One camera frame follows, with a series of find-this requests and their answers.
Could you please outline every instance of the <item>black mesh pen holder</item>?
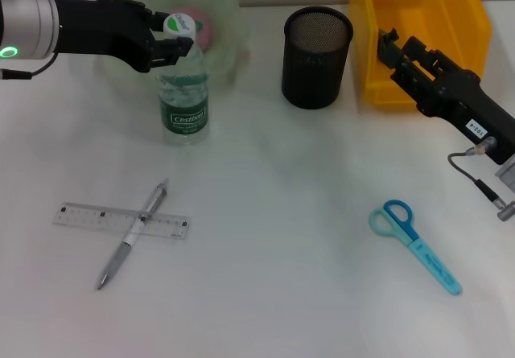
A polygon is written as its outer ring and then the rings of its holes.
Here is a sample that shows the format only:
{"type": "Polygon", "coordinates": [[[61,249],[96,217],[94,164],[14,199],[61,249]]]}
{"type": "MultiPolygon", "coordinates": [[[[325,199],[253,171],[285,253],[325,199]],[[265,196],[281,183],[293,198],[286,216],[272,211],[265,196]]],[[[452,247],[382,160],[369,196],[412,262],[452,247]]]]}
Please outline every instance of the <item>black mesh pen holder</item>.
{"type": "Polygon", "coordinates": [[[321,109],[338,97],[353,29],[347,17],[324,6],[293,13],[284,25],[282,93],[302,109],[321,109]]]}

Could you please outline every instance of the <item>scissor handle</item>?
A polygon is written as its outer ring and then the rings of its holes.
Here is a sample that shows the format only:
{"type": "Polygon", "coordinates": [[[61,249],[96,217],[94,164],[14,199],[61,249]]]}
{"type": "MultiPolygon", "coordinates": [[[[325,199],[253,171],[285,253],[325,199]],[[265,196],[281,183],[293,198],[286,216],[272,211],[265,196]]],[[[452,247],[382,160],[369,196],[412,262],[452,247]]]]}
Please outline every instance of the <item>scissor handle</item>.
{"type": "Polygon", "coordinates": [[[396,237],[406,247],[413,241],[411,240],[411,237],[409,237],[408,234],[404,231],[404,229],[402,229],[393,219],[393,217],[383,208],[374,209],[372,213],[370,213],[369,225],[370,228],[378,235],[396,237]],[[388,224],[391,226],[390,230],[382,229],[377,225],[378,216],[383,216],[385,220],[388,221],[388,224]]]}
{"type": "Polygon", "coordinates": [[[390,216],[392,216],[392,218],[397,222],[397,224],[399,224],[400,227],[404,229],[404,232],[408,234],[411,240],[415,241],[418,239],[418,234],[415,232],[415,230],[413,229],[413,225],[411,224],[413,223],[413,211],[411,210],[408,204],[401,200],[390,200],[385,202],[385,205],[383,205],[383,209],[385,209],[385,211],[390,216]],[[404,208],[404,210],[408,214],[408,218],[406,220],[399,219],[397,215],[392,212],[392,209],[390,207],[393,207],[395,205],[404,208]]]}

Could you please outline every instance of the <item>yellow plastic bin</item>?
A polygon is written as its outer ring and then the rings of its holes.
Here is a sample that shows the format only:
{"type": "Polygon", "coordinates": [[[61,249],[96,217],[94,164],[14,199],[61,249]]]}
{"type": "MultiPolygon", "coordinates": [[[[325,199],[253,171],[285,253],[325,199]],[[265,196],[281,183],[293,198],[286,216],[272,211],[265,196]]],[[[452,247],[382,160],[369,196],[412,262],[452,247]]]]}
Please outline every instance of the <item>yellow plastic bin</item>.
{"type": "Polygon", "coordinates": [[[415,36],[462,68],[483,74],[492,29],[481,0],[350,0],[354,67],[362,98],[383,111],[415,110],[415,102],[377,59],[379,28],[395,27],[402,47],[415,36]]]}

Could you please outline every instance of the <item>green indicator light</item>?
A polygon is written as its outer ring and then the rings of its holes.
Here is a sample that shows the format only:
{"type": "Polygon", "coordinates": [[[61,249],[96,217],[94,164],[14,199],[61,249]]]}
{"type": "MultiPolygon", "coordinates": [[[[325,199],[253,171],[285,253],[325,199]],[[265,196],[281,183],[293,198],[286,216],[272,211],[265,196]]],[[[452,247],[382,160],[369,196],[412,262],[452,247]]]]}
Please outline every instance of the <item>green indicator light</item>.
{"type": "Polygon", "coordinates": [[[0,58],[12,58],[18,54],[18,48],[5,47],[0,51],[0,58]]]}

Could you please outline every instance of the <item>bottle cap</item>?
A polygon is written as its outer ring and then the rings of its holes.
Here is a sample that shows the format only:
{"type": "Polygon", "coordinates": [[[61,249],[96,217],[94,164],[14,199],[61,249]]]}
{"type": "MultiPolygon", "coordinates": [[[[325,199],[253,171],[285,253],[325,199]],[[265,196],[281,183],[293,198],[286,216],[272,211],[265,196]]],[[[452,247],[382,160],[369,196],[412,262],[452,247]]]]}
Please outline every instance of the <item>bottle cap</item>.
{"type": "Polygon", "coordinates": [[[195,20],[187,14],[171,14],[164,20],[165,39],[177,39],[180,36],[196,40],[195,20]]]}

